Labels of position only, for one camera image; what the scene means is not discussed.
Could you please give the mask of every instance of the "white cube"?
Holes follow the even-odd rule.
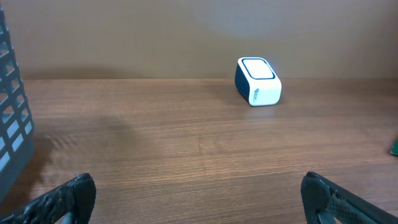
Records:
[[[243,57],[238,60],[235,85],[251,106],[274,105],[279,101],[282,84],[266,60]]]

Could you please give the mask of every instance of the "wooden tabletop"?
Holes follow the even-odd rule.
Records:
[[[1,213],[89,172],[92,223],[305,223],[309,170],[398,215],[398,80],[26,80],[35,153]]]

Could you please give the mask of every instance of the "green object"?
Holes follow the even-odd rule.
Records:
[[[392,146],[391,154],[398,156],[398,140]]]

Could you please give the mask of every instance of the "perforated basket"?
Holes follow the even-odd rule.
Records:
[[[0,201],[33,153],[34,124],[0,6]]]

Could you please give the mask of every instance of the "beige wall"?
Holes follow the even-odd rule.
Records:
[[[398,0],[2,0],[24,78],[398,77]]]

